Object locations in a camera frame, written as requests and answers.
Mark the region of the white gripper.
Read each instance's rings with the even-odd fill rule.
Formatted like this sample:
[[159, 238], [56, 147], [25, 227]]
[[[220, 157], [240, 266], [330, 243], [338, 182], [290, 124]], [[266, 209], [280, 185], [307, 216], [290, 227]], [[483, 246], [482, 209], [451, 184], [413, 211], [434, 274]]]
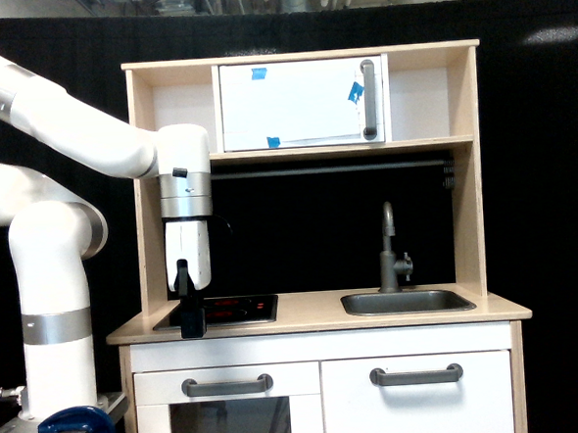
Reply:
[[205, 309], [196, 290], [212, 281], [207, 221], [170, 220], [165, 229], [168, 288], [178, 293], [181, 338], [203, 338]]

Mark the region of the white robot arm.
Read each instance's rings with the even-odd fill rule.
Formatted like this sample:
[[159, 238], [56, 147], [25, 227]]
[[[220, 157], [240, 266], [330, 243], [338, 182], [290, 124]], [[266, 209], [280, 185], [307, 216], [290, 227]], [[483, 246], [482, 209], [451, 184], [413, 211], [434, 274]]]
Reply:
[[[157, 178], [169, 289], [192, 302], [210, 283], [211, 163], [202, 126], [131, 126], [1, 56], [0, 120], [102, 174]], [[24, 417], [41, 421], [63, 409], [96, 405], [83, 262], [107, 241], [103, 215], [43, 173], [0, 164], [0, 226], [8, 229], [18, 281]]]

